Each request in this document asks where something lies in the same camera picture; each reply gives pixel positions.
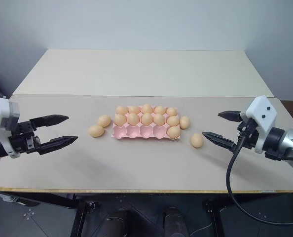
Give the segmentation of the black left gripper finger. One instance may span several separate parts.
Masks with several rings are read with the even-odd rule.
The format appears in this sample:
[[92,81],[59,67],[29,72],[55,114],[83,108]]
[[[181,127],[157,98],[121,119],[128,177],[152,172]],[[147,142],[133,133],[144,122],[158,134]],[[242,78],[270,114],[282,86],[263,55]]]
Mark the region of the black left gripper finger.
[[30,123],[33,126],[33,130],[36,130],[38,127],[57,125],[68,119],[69,117],[64,115],[49,115],[30,119]]
[[51,139],[47,143],[40,144],[38,146],[38,153],[40,155],[47,154],[59,149],[62,149],[70,144],[72,144],[78,136],[63,136],[55,139]]

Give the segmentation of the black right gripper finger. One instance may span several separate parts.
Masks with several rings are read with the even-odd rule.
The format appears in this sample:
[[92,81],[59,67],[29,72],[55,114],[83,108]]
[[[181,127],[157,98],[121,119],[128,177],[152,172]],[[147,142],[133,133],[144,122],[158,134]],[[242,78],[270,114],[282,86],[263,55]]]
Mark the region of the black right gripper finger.
[[202,135],[219,147],[225,148],[227,150],[235,150],[236,148],[236,144],[233,141],[226,139],[219,134],[213,132],[203,132]]
[[246,121],[246,119],[244,118],[244,114],[241,111],[223,111],[218,113],[218,116],[234,122]]

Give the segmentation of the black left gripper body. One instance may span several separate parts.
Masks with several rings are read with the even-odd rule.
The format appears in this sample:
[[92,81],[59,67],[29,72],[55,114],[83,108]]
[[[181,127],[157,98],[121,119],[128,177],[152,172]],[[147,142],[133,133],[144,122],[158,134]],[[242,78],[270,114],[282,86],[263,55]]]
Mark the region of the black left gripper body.
[[18,123],[9,138],[13,149],[20,154],[37,152],[40,148],[40,139],[34,134],[36,130],[34,120]]

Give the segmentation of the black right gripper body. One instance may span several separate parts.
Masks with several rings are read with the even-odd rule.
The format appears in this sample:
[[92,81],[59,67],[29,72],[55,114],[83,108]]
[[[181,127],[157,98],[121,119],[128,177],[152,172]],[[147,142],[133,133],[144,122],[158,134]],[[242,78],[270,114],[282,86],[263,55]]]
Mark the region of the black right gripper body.
[[256,130],[258,124],[253,118],[249,118],[247,121],[242,121],[237,130],[238,135],[238,145],[242,144],[242,147],[247,149],[252,149],[256,146],[259,133]]

